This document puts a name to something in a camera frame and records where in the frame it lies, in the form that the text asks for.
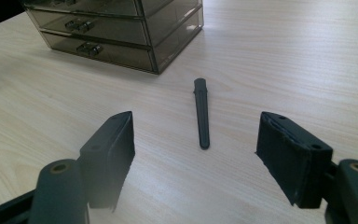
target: light wood grain surface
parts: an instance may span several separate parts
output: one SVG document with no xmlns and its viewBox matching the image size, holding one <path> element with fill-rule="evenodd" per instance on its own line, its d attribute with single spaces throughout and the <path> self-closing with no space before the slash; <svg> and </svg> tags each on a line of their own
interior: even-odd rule
<svg viewBox="0 0 358 224">
<path fill-rule="evenodd" d="M 48 49 L 26 14 L 0 23 L 0 204 L 131 110 L 136 156 L 117 210 L 91 223 L 324 223 L 255 155 L 261 111 L 358 160 L 358 1 L 205 0 L 205 26 L 160 76 Z M 209 90 L 199 147 L 194 79 Z"/>
</svg>

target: smoked plastic storage box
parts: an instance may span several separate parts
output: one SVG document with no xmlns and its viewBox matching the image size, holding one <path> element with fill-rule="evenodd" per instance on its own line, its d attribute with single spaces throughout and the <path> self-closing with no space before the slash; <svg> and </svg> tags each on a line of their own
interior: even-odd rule
<svg viewBox="0 0 358 224">
<path fill-rule="evenodd" d="M 20 0 L 55 50 L 160 74 L 203 26 L 202 0 Z"/>
</svg>

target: table surface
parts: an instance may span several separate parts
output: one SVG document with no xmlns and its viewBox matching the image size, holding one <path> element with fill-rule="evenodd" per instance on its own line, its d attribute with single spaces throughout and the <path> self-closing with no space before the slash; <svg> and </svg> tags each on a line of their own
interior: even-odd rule
<svg viewBox="0 0 358 224">
<path fill-rule="evenodd" d="M 262 111 L 358 160 L 358 1 L 204 0 L 203 31 L 160 76 L 51 50 L 25 13 L 0 23 L 0 204 L 132 111 L 117 210 L 91 223 L 324 223 L 292 207 L 255 155 Z M 207 80 L 211 147 L 193 81 Z"/>
</svg>

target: transparent plastic drawer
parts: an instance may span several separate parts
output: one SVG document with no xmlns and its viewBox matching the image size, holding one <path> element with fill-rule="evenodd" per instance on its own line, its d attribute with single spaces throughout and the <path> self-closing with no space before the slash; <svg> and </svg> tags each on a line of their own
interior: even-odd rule
<svg viewBox="0 0 358 224">
<path fill-rule="evenodd" d="M 197 35 L 203 26 L 202 8 L 184 21 L 174 32 L 154 47 L 158 72 L 162 70 L 180 53 L 182 49 Z"/>
<path fill-rule="evenodd" d="M 27 12 L 42 31 L 92 36 L 140 45 L 156 45 L 200 7 L 200 0 L 174 0 L 145 20 L 36 9 L 29 9 Z"/>
<path fill-rule="evenodd" d="M 21 0 L 28 8 L 116 16 L 150 15 L 172 0 Z"/>
<path fill-rule="evenodd" d="M 147 44 L 143 23 L 140 20 L 122 20 L 40 10 L 29 10 L 28 12 L 40 29 L 141 45 Z"/>
<path fill-rule="evenodd" d="M 147 49 L 134 49 L 44 32 L 42 32 L 42 35 L 52 49 L 95 60 L 153 71 L 149 50 Z"/>
</svg>

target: black plastic stick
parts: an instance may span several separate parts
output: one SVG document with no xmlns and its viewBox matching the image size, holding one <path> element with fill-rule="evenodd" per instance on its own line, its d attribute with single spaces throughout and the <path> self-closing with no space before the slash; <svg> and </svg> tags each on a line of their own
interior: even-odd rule
<svg viewBox="0 0 358 224">
<path fill-rule="evenodd" d="M 200 146 L 202 149 L 209 147 L 209 121 L 208 121 L 208 98 L 206 81 L 203 78 L 194 80 L 194 94 L 196 95 L 197 120 L 199 123 Z"/>
</svg>

